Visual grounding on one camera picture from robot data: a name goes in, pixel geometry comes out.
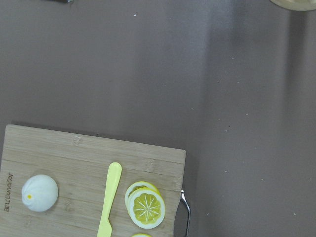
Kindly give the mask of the lemon slice top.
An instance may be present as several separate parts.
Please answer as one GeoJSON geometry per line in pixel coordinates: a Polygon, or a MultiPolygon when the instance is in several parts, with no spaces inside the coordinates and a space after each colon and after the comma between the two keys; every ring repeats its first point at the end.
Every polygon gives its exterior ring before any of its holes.
{"type": "Polygon", "coordinates": [[[153,229],[163,222],[166,208],[163,198],[156,191],[144,187],[130,195],[127,210],[138,227],[153,229]]]}

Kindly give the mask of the white steamed bun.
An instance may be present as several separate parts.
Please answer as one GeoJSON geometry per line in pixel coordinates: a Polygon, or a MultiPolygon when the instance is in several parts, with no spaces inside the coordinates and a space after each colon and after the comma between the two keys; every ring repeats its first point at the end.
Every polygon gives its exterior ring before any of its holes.
{"type": "Polygon", "coordinates": [[[58,199],[58,186],[48,175],[35,175],[22,187],[22,203],[31,211],[44,212],[50,209],[58,199]]]}

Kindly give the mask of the lemon slice bottom edge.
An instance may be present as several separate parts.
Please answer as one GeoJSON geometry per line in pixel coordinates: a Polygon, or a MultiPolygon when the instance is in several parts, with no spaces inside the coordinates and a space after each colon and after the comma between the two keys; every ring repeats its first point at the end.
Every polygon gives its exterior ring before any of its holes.
{"type": "Polygon", "coordinates": [[[152,237],[152,236],[145,233],[137,233],[137,234],[133,234],[131,237],[152,237]]]}

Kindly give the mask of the bamboo cutting board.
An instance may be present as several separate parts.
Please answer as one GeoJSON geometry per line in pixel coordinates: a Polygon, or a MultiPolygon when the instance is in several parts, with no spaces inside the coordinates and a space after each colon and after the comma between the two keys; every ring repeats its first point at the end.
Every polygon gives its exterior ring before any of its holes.
{"type": "Polygon", "coordinates": [[[180,149],[87,136],[61,131],[8,125],[0,168],[0,234],[3,237],[94,237],[104,201],[106,176],[112,162],[122,166],[110,213],[112,235],[129,237],[143,229],[128,215],[124,195],[137,181],[160,191],[166,215],[146,233],[174,235],[174,222],[183,182],[186,152],[180,149]],[[31,177],[52,177],[59,189],[54,206],[30,211],[21,191],[31,177]]]}

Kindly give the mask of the wooden mug tree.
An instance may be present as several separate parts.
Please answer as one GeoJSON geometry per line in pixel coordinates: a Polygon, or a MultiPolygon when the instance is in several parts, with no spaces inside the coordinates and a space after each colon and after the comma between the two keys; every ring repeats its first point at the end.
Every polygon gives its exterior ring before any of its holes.
{"type": "Polygon", "coordinates": [[[316,0],[270,0],[272,3],[294,11],[312,11],[316,9],[316,0]]]}

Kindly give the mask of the lemon slice underneath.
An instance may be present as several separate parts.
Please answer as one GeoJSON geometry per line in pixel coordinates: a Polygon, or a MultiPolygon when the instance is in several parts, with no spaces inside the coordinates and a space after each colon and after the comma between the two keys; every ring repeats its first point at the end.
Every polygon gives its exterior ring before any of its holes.
{"type": "Polygon", "coordinates": [[[160,195],[159,190],[157,189],[157,187],[156,187],[154,184],[152,184],[152,183],[150,183],[150,182],[146,182],[146,181],[137,181],[137,182],[131,184],[131,185],[127,188],[127,190],[126,190],[126,192],[125,192],[124,202],[125,202],[125,206],[126,206],[126,207],[128,206],[128,199],[129,199],[130,195],[131,195],[134,191],[136,191],[137,189],[139,189],[139,188],[149,188],[149,189],[155,191],[156,193],[158,193],[158,194],[160,195]]]}

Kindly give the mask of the yellow plastic knife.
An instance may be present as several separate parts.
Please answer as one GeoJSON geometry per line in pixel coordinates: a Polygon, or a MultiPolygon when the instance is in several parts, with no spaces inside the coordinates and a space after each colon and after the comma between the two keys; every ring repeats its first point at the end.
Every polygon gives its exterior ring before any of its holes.
{"type": "Polygon", "coordinates": [[[109,165],[105,185],[104,202],[97,237],[110,237],[112,234],[112,226],[109,221],[109,216],[119,185],[121,173],[121,164],[119,164],[118,162],[112,162],[109,165]]]}

